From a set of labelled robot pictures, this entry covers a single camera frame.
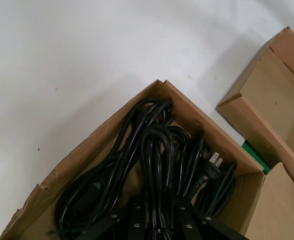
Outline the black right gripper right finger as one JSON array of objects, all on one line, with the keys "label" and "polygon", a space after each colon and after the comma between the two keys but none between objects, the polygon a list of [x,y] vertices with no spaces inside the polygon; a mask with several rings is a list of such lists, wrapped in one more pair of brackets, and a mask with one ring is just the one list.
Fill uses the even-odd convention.
[{"label": "black right gripper right finger", "polygon": [[245,240],[222,222],[197,210],[190,201],[175,201],[175,229],[180,240]]}]

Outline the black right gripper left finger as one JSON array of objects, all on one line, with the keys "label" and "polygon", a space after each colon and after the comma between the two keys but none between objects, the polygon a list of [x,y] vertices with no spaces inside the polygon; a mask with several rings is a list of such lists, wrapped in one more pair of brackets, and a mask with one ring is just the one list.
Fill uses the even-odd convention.
[{"label": "black right gripper left finger", "polygon": [[146,202],[137,198],[128,207],[112,212],[82,230],[78,240],[144,240],[147,228]]}]

